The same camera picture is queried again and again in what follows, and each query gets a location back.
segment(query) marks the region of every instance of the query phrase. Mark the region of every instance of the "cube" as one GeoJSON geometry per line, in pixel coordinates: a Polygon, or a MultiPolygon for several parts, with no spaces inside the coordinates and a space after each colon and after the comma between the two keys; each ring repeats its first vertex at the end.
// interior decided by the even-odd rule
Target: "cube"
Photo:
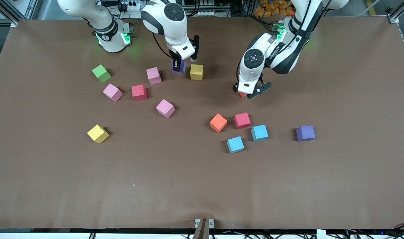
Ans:
{"type": "Polygon", "coordinates": [[[158,67],[153,67],[153,68],[147,69],[146,73],[148,74],[149,83],[151,85],[162,82],[161,75],[159,74],[159,71],[158,71],[158,67]]]}
{"type": "Polygon", "coordinates": [[[185,60],[181,60],[180,61],[180,71],[175,71],[174,69],[173,69],[173,74],[184,74],[186,72],[186,61],[185,60]]]}
{"type": "Polygon", "coordinates": [[[146,88],[143,85],[133,86],[132,92],[135,101],[147,100],[148,98],[146,88]]]}
{"type": "Polygon", "coordinates": [[[209,122],[209,125],[211,128],[213,128],[217,133],[219,133],[224,127],[226,127],[227,120],[221,116],[220,114],[217,114],[212,118],[212,120],[209,122]]]}
{"type": "Polygon", "coordinates": [[[88,131],[87,134],[94,142],[99,144],[101,144],[107,137],[109,137],[108,132],[106,132],[106,130],[100,127],[98,124],[96,124],[95,127],[88,131]]]}
{"type": "Polygon", "coordinates": [[[101,83],[105,83],[106,80],[111,78],[109,72],[103,67],[103,65],[98,65],[93,70],[94,75],[100,80],[101,83]]]}
{"type": "Polygon", "coordinates": [[[166,118],[169,118],[174,112],[174,106],[166,100],[162,100],[158,106],[156,107],[161,115],[164,115],[166,118]]]}
{"type": "Polygon", "coordinates": [[[227,146],[229,148],[230,153],[236,153],[242,151],[245,148],[243,146],[242,138],[240,136],[229,139],[227,141],[227,146]]]}
{"type": "Polygon", "coordinates": [[[236,129],[242,129],[248,127],[251,124],[248,113],[245,112],[235,115],[234,123],[236,124],[236,129]]]}
{"type": "Polygon", "coordinates": [[[267,127],[265,126],[265,124],[252,127],[251,133],[254,142],[268,138],[267,127]]]}
{"type": "Polygon", "coordinates": [[[202,80],[203,65],[190,65],[190,79],[202,80]]]}
{"type": "Polygon", "coordinates": [[[296,138],[298,142],[310,141],[315,137],[316,135],[314,134],[314,128],[312,125],[301,126],[296,129],[296,138]]]}
{"type": "Polygon", "coordinates": [[[114,85],[109,84],[104,90],[103,93],[109,97],[113,101],[118,101],[123,95],[122,92],[114,85]]]}

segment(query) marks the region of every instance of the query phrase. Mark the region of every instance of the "yellow cube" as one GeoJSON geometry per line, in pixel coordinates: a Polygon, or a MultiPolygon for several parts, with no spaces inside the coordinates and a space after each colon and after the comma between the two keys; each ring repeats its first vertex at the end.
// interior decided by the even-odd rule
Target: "yellow cube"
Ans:
{"type": "Polygon", "coordinates": [[[190,79],[202,80],[203,65],[190,65],[190,79]]]}
{"type": "Polygon", "coordinates": [[[109,137],[108,132],[105,129],[96,124],[90,131],[87,132],[88,136],[91,137],[94,142],[101,144],[107,137],[109,137]]]}

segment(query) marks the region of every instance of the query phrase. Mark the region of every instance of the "tabletop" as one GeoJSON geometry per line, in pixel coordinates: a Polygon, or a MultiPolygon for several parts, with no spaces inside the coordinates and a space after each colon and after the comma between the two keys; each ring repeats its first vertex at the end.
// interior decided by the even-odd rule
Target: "tabletop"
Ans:
{"type": "MultiPolygon", "coordinates": [[[[325,17],[272,89],[232,90],[264,28],[248,18],[189,18],[203,80],[171,72],[141,23],[108,53],[83,20],[21,20],[0,56],[0,228],[393,228],[404,222],[404,44],[386,17],[325,17]],[[112,78],[91,72],[102,64],[112,78]],[[150,85],[146,69],[163,82],[150,85]],[[109,84],[124,95],[113,102],[109,84]],[[132,99],[144,84],[149,98],[132,99]],[[165,99],[171,118],[155,107],[165,99]],[[269,138],[253,142],[248,112],[269,138]],[[217,133],[217,113],[228,125],[217,133]],[[94,125],[110,136],[97,144],[94,125]],[[313,125],[316,139],[297,142],[313,125]],[[229,154],[227,139],[245,150],[229,154]]],[[[161,46],[166,49],[162,36],[161,46]]]]}

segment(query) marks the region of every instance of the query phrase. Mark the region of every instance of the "orange cube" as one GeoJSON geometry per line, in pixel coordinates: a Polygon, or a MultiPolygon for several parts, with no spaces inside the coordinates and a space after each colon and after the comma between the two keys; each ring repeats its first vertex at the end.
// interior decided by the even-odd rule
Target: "orange cube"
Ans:
{"type": "Polygon", "coordinates": [[[221,116],[220,114],[217,114],[214,116],[214,118],[210,121],[209,125],[219,133],[224,127],[226,127],[227,120],[221,116]]]}

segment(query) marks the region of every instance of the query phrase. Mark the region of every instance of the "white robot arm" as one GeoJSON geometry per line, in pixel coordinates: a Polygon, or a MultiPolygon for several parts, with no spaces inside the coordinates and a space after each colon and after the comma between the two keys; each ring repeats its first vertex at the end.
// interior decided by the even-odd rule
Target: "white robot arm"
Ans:
{"type": "Polygon", "coordinates": [[[143,24],[154,34],[164,35],[173,59],[196,61],[199,37],[187,37],[187,16],[175,0],[151,0],[141,12],[143,24]]]}
{"type": "Polygon", "coordinates": [[[131,26],[114,19],[107,8],[96,5],[98,0],[57,0],[66,14],[86,19],[96,32],[99,44],[109,52],[119,52],[131,43],[131,26]]]}
{"type": "MultiPolygon", "coordinates": [[[[324,0],[327,8],[338,9],[349,0],[324,0]]],[[[279,34],[264,33],[256,36],[240,60],[238,83],[234,90],[247,94],[251,99],[271,87],[262,81],[264,68],[271,68],[278,74],[292,71],[298,61],[302,47],[310,39],[323,9],[322,0],[293,0],[296,8],[293,18],[285,18],[277,24],[279,34]]]]}

